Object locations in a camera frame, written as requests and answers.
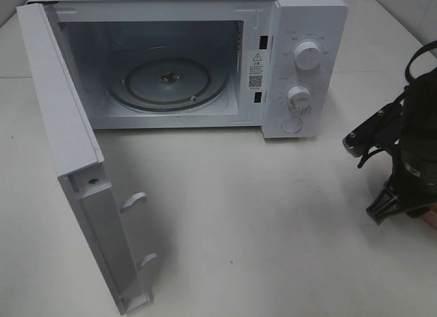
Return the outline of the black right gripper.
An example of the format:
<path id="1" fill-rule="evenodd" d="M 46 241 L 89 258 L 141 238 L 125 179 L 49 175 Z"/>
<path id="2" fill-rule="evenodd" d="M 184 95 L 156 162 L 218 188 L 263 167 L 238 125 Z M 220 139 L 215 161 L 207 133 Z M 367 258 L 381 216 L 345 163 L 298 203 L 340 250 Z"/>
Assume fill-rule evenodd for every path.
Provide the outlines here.
<path id="1" fill-rule="evenodd" d="M 436 203 L 436 108 L 383 107 L 343 138 L 353 157 L 372 147 L 391 153 L 389 179 L 366 209 L 376 224 L 406 213 L 420 217 Z"/>

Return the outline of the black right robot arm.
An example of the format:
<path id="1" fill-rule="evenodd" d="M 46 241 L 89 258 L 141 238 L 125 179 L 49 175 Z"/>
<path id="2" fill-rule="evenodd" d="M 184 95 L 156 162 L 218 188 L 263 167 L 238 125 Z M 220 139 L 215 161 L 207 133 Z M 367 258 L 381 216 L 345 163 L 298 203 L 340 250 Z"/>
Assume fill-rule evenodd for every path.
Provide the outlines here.
<path id="1" fill-rule="evenodd" d="M 391 156 L 392 173 L 366 212 L 377 224 L 399 214 L 417 218 L 436 204 L 436 72 L 409 80 L 404 92 L 343 138 L 362 167 Z"/>

